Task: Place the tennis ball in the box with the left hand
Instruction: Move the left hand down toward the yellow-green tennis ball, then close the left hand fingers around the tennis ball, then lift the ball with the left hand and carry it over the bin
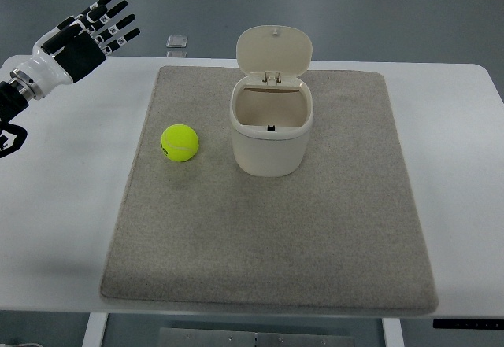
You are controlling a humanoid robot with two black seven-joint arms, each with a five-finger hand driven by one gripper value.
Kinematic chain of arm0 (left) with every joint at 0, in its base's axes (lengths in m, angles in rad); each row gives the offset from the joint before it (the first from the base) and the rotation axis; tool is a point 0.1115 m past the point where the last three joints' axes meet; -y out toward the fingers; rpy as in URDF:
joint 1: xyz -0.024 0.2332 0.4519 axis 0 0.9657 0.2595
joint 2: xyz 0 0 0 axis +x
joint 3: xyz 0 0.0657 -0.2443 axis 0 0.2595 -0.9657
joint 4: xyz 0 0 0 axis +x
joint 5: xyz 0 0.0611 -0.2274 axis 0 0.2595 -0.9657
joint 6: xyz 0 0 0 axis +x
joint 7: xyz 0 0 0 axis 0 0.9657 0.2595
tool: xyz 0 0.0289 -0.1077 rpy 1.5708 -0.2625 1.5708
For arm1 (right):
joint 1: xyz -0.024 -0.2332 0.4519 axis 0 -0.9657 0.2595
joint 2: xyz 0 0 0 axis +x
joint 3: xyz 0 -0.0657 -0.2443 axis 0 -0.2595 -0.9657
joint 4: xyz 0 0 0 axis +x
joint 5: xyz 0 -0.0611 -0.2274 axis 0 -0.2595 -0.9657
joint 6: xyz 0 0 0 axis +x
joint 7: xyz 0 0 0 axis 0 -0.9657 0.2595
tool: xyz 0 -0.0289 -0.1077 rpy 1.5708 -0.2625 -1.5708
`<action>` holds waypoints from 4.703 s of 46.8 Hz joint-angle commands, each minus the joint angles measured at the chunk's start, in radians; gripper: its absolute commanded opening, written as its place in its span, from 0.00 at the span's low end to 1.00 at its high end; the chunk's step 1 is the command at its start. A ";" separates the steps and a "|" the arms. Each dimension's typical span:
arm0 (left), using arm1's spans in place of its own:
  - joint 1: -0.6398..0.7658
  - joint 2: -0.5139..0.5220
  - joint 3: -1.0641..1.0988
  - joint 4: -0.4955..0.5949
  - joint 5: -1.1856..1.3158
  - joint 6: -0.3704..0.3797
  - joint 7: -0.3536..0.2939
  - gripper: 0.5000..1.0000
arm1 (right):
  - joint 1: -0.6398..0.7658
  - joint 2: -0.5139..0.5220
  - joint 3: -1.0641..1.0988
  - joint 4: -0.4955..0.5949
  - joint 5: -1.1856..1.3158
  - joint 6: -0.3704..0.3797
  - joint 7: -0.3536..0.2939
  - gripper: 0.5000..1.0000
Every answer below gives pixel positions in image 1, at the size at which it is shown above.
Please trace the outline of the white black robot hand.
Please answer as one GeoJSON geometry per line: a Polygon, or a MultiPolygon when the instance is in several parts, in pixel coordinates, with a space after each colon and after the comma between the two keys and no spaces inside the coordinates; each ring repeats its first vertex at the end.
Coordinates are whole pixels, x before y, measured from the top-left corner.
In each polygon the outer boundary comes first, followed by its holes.
{"type": "Polygon", "coordinates": [[[129,14],[115,25],[99,33],[128,5],[126,0],[108,9],[112,0],[98,0],[79,14],[77,20],[66,20],[40,38],[32,49],[32,56],[11,71],[9,99],[30,101],[47,96],[55,87],[76,83],[93,72],[111,54],[140,34],[135,28],[100,48],[105,42],[128,26],[135,14],[129,14]]]}

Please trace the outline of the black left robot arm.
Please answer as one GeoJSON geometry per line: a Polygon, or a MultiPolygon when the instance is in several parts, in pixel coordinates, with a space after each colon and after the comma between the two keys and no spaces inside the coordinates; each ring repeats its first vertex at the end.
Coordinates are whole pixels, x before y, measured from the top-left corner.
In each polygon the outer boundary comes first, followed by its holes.
{"type": "Polygon", "coordinates": [[[9,81],[1,82],[2,157],[19,150],[27,139],[26,129],[11,120],[31,100],[45,98],[60,85],[79,82],[140,34],[138,28],[124,31],[135,20],[133,13],[109,23],[128,5],[123,0],[111,7],[111,1],[98,0],[67,17],[35,42],[32,56],[11,71],[9,81]]]}

